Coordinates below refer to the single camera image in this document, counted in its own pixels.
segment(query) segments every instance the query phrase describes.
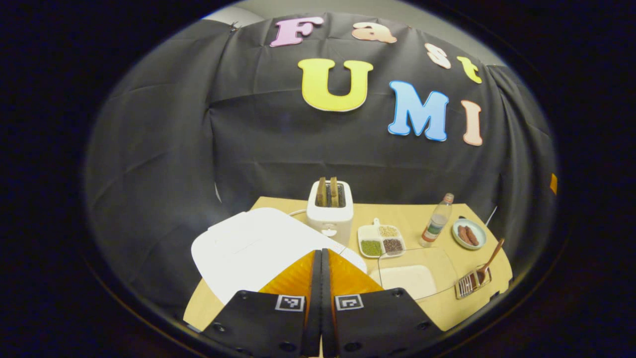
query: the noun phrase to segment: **wooden table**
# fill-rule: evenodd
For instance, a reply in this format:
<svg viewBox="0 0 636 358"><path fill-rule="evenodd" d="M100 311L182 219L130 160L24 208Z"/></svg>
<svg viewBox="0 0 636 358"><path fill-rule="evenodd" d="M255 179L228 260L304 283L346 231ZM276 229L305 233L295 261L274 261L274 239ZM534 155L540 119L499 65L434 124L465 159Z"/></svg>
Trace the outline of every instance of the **wooden table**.
<svg viewBox="0 0 636 358"><path fill-rule="evenodd" d="M374 218L379 218L382 224L396 226L404 238L407 249L420 248L418 238L422 234L435 207L436 205L354 203L354 218L349 248L359 253L357 228L363 225L371 225ZM291 213L307 208L307 201L260 197L252 207L252 210L256 208L276 208L285 213ZM444 249L459 277L480 264L486 263L497 245L497 241L490 230L466 204L453 204L453 213L450 217L449 225L455 222L460 215L480 224L486 232L487 240L481 249L468 250L455 241L448 226L442 230L433 247ZM301 222L307 221L307 216L304 213L295 215L294 218ZM377 267L376 259L364 258L364 260L367 267ZM508 282L512 278L512 269L503 250L497 254L491 263L490 270L492 272L492 282L464 299L458 300L455 297L455 289L449 289L434 296L419 299L416 302L442 331L447 331L470 317L481 307L484 307L490 301L490 297L497 291L503 293L508 290ZM221 309L223 309L223 303L212 293L205 281L201 279L186 307L183 320L203 331Z"/></svg>

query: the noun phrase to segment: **toaster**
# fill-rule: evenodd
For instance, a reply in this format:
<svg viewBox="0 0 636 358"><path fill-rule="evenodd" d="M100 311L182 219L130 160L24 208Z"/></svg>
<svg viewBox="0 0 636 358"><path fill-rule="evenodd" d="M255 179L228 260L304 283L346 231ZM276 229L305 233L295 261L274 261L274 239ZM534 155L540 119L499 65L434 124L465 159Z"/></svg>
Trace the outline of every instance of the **toaster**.
<svg viewBox="0 0 636 358"><path fill-rule="evenodd" d="M354 201L351 196L349 184L337 181L338 205L337 207L321 207L318 205L318 187L320 181L315 182L307 200L307 224L346 247L349 245L351 235L351 222L354 218ZM328 201L331 202L330 183L326 183Z"/></svg>

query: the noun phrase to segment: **small plate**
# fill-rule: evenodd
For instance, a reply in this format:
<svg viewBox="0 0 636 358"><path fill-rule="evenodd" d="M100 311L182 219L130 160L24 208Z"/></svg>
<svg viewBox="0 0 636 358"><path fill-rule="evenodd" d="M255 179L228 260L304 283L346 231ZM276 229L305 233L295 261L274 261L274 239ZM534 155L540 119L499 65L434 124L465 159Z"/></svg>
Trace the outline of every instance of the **small plate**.
<svg viewBox="0 0 636 358"><path fill-rule="evenodd" d="M473 246L473 245L468 245L467 243L465 243L464 240L462 240L462 238L459 237L459 226L470 227L471 230L473 231L473 234L475 234L477 241L479 241L479 245ZM455 238L455 241L457 241L459 245L467 248L468 250L479 250L486 243L486 232L481 228L481 226L479 226L478 224L466 218L461 218L458 221L455 221L452 227L452 231L453 231L453 237Z"/></svg>

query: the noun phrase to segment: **white tray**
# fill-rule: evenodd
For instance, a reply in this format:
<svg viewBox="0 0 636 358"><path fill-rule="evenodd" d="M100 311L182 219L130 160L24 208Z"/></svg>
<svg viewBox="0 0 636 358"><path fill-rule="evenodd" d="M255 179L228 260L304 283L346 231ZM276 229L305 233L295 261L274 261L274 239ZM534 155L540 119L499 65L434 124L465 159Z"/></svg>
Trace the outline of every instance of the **white tray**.
<svg viewBox="0 0 636 358"><path fill-rule="evenodd" d="M397 231L397 236L382 236L380 235L380 226L383 227L390 227L393 228ZM404 250L402 251L398 251L396 252L396 254L387 254L386 257L399 257L404 255L404 251L406 250L406 244L404 242L404 239L402 238L402 234L399 232L399 229L393 225L380 225L380 219L378 218L374 218L373 219L373 225L365 225L365 226L361 226L358 228L358 247L360 249L360 254L362 256L368 257L370 259L377 259L378 257L382 256L383 254L386 254L386 248L384 247L384 240L386 239L397 239L400 241L400 243L402 244L402 248ZM366 255L363 251L362 251L362 241L366 240L366 241L377 241L380 243L380 249L382 250L382 253L378 256L374 256L374 255Z"/></svg>

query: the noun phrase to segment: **letter m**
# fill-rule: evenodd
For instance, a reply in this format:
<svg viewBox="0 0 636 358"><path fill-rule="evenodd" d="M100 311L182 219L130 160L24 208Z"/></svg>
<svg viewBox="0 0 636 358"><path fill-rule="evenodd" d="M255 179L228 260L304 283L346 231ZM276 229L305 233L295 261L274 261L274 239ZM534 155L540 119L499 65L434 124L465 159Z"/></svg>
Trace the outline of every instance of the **letter m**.
<svg viewBox="0 0 636 358"><path fill-rule="evenodd" d="M434 141L445 141L446 105L448 97L441 92L432 91L422 104L412 84L402 81L391 81L389 86L396 93L396 111L393 123L389 124L389 132L399 136L411 133L408 118L416 136L420 136L426 125L431 122L424 132L426 138Z"/></svg>

